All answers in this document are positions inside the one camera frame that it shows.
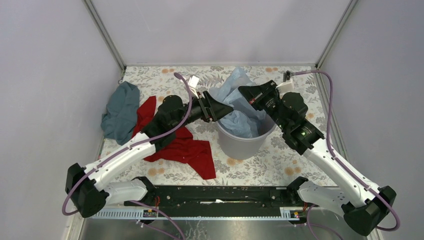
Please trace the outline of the light blue plastic trash bag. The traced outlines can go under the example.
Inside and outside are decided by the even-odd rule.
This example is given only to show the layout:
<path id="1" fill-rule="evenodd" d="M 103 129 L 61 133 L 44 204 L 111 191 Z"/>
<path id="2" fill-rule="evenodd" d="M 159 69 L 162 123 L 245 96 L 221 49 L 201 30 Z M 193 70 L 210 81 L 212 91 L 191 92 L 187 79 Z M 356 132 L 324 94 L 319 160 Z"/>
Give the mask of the light blue plastic trash bag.
<path id="1" fill-rule="evenodd" d="M 247 139 L 261 135 L 260 127 L 267 114 L 263 110 L 255 110 L 238 90 L 238 87 L 255 85 L 243 68 L 236 67 L 222 86 L 208 91 L 215 100 L 233 108 L 233 112 L 218 121 L 231 135 Z"/>

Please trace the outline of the grey plastic trash bin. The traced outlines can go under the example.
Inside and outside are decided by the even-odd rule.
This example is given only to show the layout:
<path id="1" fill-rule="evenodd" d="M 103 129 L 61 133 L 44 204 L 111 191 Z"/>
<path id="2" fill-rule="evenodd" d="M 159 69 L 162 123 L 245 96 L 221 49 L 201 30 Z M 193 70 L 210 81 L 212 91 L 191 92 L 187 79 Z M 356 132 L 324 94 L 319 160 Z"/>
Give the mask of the grey plastic trash bin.
<path id="1" fill-rule="evenodd" d="M 266 138 L 276 129 L 276 124 L 268 115 L 259 127 L 259 136 L 253 138 L 232 135 L 220 123 L 216 125 L 218 128 L 218 144 L 221 150 L 228 157 L 236 160 L 246 160 L 253 157 L 264 144 Z"/>

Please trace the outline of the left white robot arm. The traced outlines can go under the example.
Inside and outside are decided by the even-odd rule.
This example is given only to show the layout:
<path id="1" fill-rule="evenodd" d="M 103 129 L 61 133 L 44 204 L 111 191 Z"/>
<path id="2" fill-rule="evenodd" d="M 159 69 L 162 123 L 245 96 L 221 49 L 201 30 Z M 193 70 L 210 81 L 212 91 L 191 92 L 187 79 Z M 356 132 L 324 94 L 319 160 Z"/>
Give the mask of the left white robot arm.
<path id="1" fill-rule="evenodd" d="M 68 201 L 72 201 L 83 218 L 88 218 L 109 204 L 139 201 L 148 206 L 155 192 L 142 180 L 113 182 L 113 178 L 136 161 L 164 149 L 176 138 L 176 130 L 196 121 L 216 122 L 233 112 L 229 105 L 215 100 L 207 91 L 183 103 L 177 95 L 169 95 L 158 106 L 152 120 L 127 143 L 100 160 L 80 166 L 74 163 L 67 170 L 62 213 L 66 216 Z"/>

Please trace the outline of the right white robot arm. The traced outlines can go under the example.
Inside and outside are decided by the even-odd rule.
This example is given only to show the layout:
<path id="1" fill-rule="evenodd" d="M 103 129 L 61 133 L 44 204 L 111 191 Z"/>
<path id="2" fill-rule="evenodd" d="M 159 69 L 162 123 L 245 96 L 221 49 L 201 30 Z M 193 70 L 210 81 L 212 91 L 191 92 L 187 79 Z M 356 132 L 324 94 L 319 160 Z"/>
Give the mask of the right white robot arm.
<path id="1" fill-rule="evenodd" d="M 308 106 L 300 93 L 289 91 L 281 95 L 272 80 L 240 86 L 238 91 L 255 110 L 265 111 L 271 117 L 292 150 L 318 166 L 340 189 L 331 190 L 298 177 L 286 193 L 291 205 L 318 205 L 343 217 L 362 236 L 377 228 L 389 214 L 396 192 L 365 177 L 332 148 L 329 138 L 306 119 Z"/>

